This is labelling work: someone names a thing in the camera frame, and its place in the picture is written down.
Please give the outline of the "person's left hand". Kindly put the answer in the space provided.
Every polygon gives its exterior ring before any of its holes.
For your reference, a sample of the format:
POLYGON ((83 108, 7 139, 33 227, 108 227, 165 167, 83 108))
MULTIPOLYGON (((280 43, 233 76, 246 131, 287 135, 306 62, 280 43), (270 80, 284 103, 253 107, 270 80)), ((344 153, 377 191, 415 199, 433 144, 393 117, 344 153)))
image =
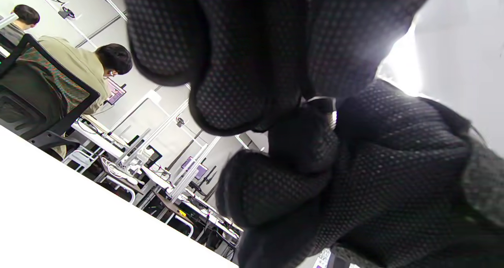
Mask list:
POLYGON ((266 132, 301 98, 347 99, 428 0, 124 0, 137 70, 189 84, 204 131, 266 132))

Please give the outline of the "person's right hand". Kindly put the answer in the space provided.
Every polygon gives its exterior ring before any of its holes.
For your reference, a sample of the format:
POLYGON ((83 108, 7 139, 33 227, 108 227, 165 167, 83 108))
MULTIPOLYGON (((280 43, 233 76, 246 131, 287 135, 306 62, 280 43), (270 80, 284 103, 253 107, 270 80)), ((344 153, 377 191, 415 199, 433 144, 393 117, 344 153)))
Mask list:
POLYGON ((503 158, 471 123, 378 80, 268 131, 225 166, 219 212, 244 229, 241 268, 295 268, 330 248, 362 268, 502 268, 503 158))

